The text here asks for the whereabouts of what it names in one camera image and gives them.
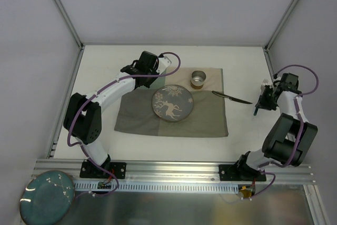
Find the black table knife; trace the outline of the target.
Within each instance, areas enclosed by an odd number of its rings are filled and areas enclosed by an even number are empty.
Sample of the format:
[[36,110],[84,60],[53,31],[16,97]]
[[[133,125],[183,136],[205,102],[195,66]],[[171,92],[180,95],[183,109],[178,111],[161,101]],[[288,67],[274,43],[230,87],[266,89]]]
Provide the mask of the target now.
[[229,100],[234,101],[234,102],[238,102],[238,103],[242,103],[242,104],[252,104],[252,102],[245,101],[245,100],[242,100],[242,99],[238,99],[238,98],[226,95],[226,94],[218,92],[218,91],[212,91],[212,93],[216,96],[220,96],[222,98],[229,99]]

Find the grey reindeer plate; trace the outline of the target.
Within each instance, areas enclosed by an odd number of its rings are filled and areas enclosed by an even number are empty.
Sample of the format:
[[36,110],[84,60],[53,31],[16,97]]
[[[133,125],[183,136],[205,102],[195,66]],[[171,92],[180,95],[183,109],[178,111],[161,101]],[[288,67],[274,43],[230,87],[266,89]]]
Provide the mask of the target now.
[[180,85],[166,85],[152,97],[152,109],[162,120],[178,122],[187,118],[194,108],[190,91]]

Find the green beige cloth placemat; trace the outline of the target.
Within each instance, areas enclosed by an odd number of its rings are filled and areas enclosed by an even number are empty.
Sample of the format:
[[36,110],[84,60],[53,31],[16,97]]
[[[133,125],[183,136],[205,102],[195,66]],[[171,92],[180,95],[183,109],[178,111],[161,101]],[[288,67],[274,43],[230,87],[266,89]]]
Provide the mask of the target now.
[[141,87],[123,95],[114,130],[166,137],[227,137],[225,101],[213,94],[223,91],[223,70],[201,68],[206,80],[199,90],[190,84],[195,70],[183,67],[158,78],[149,89]]

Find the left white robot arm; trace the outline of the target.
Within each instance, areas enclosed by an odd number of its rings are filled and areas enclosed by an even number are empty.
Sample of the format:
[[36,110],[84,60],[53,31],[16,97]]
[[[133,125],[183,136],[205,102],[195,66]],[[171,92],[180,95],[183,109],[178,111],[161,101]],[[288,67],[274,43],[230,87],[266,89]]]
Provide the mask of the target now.
[[63,127],[68,131],[67,145],[81,147],[97,177],[103,178],[110,171],[110,155],[98,139],[102,131],[103,112],[138,87],[149,88],[170,64],[162,54],[157,56],[144,51],[98,90],[87,94],[77,92],[71,96],[63,122]]

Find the metal cup with cork base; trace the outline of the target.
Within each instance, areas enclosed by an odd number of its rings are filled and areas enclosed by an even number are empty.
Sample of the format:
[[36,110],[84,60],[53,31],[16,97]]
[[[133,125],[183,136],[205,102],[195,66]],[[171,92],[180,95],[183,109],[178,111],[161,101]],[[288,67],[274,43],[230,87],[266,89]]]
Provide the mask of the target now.
[[201,70],[193,71],[191,74],[190,84],[191,87],[199,90],[203,87],[206,80],[206,74]]

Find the green handled fork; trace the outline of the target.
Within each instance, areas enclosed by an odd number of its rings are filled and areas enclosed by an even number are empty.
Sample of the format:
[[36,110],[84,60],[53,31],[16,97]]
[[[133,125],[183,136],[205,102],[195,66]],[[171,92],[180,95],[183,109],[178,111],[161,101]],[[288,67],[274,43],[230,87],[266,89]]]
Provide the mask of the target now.
[[[267,79],[264,79],[264,80],[263,80],[263,82],[262,82],[262,84],[261,84],[261,86],[260,86],[261,93],[262,93],[262,91],[263,91],[263,89],[264,89],[265,87],[269,87],[269,86],[268,86],[268,82],[269,82],[269,81],[268,81]],[[256,105],[255,105],[255,109],[254,109],[254,113],[253,113],[254,116],[257,116],[258,110],[259,110],[259,109],[257,109],[257,108],[256,108]]]

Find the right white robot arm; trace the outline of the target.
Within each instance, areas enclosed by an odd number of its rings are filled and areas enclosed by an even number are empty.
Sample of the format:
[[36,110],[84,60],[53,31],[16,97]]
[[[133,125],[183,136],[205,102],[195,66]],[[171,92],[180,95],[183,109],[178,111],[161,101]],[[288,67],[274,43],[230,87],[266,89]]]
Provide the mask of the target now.
[[241,155],[232,166],[233,173],[241,180],[250,181],[262,174],[269,164],[278,167],[299,166],[314,138],[318,127],[305,117],[302,92],[298,89],[299,77],[284,73],[272,85],[265,85],[255,105],[259,109],[280,110],[280,116],[266,136],[262,148]]

